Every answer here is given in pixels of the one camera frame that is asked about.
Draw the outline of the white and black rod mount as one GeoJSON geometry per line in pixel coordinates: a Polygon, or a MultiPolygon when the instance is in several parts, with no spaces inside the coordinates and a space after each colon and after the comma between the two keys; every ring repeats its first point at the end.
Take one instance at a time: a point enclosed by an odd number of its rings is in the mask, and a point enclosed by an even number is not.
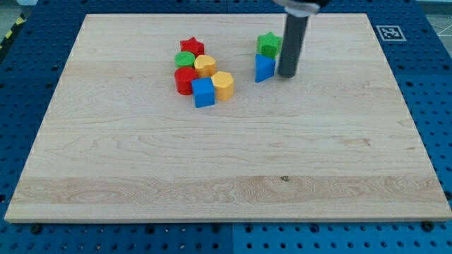
{"type": "Polygon", "coordinates": [[[284,11],[292,16],[308,17],[316,15],[331,0],[272,0],[272,2],[282,6],[284,11]]]}

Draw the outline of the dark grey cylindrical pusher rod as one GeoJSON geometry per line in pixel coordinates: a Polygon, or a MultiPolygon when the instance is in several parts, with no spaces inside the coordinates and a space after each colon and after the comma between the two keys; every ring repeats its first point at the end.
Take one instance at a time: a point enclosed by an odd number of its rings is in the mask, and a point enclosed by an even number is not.
{"type": "Polygon", "coordinates": [[[308,20],[308,16],[297,17],[289,13],[286,16],[278,64],[278,75],[282,78],[293,78],[297,72],[308,20]]]}

